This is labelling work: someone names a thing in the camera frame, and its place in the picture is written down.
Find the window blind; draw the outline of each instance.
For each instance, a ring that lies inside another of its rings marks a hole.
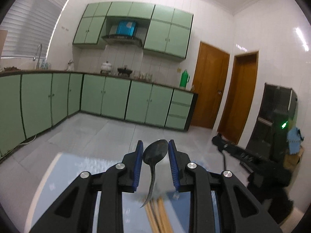
[[[16,0],[0,25],[8,31],[1,57],[33,57],[41,43],[44,57],[66,1]]]

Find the green light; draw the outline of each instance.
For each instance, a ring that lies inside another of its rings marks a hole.
[[[286,122],[286,123],[283,123],[283,124],[282,124],[282,129],[284,129],[286,125],[287,125],[287,122]]]

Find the black spoon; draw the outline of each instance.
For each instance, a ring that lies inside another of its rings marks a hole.
[[[151,182],[150,182],[150,187],[149,187],[149,192],[147,195],[147,199],[144,202],[144,204],[141,206],[145,206],[151,199],[152,196],[152,190],[153,186],[155,184],[155,172],[156,172],[156,164],[159,163],[167,154],[167,151],[169,149],[169,144],[165,139],[161,139],[158,141],[153,142],[150,144],[144,151],[142,155],[142,160],[144,161],[145,164],[150,166],[150,171],[151,171]]]

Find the chopsticks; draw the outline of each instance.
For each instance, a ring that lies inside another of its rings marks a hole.
[[[145,210],[153,233],[174,233],[161,197],[152,199]]]

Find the silver screw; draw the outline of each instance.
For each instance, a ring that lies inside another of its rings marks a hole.
[[[80,173],[80,177],[81,177],[82,179],[86,179],[86,178],[88,178],[88,177],[89,177],[89,175],[90,175],[90,173],[89,173],[89,172],[82,172],[82,173]]]
[[[232,176],[232,172],[224,171],[224,176],[227,177],[227,178],[230,178]]]
[[[119,170],[124,169],[125,168],[125,164],[118,163],[118,164],[116,164],[116,168],[119,169]]]
[[[194,169],[197,167],[196,163],[193,163],[193,162],[190,162],[187,164],[187,167],[190,168],[190,169]]]

